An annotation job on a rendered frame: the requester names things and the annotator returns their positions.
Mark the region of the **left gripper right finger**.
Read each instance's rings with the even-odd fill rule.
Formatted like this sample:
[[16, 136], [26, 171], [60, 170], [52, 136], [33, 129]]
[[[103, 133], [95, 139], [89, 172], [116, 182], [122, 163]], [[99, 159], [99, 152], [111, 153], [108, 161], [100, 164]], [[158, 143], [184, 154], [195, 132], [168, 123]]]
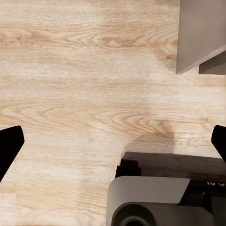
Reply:
[[226, 127], [216, 125], [212, 132], [211, 142], [226, 163]]

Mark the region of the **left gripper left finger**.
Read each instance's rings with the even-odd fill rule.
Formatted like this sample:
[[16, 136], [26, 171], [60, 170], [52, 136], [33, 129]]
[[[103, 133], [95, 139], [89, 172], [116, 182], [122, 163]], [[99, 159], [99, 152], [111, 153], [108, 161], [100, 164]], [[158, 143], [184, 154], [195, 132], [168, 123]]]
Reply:
[[0, 130], [0, 182], [24, 145], [24, 133], [20, 125]]

